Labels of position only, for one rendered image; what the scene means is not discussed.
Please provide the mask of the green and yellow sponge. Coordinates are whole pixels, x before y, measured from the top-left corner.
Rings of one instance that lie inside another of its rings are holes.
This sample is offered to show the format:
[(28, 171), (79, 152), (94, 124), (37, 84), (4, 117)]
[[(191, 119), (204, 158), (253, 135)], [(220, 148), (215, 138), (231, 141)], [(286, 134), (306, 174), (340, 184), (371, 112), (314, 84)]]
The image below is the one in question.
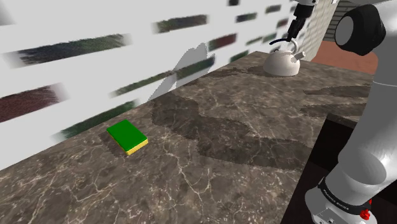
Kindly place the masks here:
[(131, 155), (148, 144), (148, 138), (128, 120), (122, 120), (106, 131), (126, 155)]

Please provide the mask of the white kettle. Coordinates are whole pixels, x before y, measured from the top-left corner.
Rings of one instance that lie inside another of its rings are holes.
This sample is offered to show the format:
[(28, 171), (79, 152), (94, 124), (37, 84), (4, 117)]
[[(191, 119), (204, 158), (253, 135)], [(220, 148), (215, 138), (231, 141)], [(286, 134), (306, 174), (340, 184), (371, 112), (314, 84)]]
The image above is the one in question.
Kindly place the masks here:
[(300, 69), (300, 60), (305, 57), (305, 52), (299, 52), (298, 43), (290, 40), (294, 45), (293, 51), (275, 50), (265, 60), (263, 70), (272, 76), (296, 76)]

